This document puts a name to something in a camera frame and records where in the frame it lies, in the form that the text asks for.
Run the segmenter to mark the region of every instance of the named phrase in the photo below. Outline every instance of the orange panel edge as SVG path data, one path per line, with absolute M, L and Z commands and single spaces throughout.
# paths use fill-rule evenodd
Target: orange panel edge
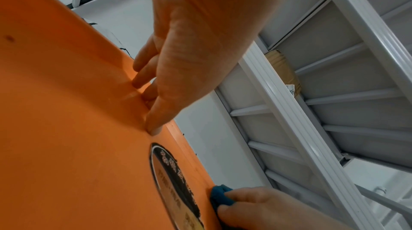
M 1 1 L 0 229 L 220 229 L 176 123 L 144 130 L 133 60 L 57 0 Z

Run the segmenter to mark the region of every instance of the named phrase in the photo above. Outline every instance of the sticker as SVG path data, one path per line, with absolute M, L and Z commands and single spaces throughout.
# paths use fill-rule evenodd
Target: sticker
M 161 145 L 152 143 L 151 172 L 163 203 L 178 230 L 204 230 L 193 192 L 175 158 Z
M 286 88 L 288 88 L 292 95 L 295 95 L 295 85 L 286 85 Z

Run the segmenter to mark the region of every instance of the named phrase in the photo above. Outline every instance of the orange board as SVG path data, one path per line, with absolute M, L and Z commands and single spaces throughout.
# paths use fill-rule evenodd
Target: orange board
M 0 1 L 0 229 L 173 229 L 153 142 L 219 229 L 214 184 L 176 124 L 144 131 L 132 59 L 57 0 Z

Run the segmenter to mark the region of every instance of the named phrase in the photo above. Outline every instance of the hand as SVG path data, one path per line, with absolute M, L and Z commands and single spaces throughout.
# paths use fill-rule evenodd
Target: hand
M 270 188 L 241 188 L 226 192 L 232 206 L 218 207 L 219 218 L 246 230 L 351 230 L 344 224 Z
M 215 89 L 246 52 L 280 0 L 153 0 L 154 33 L 133 64 L 156 134 Z

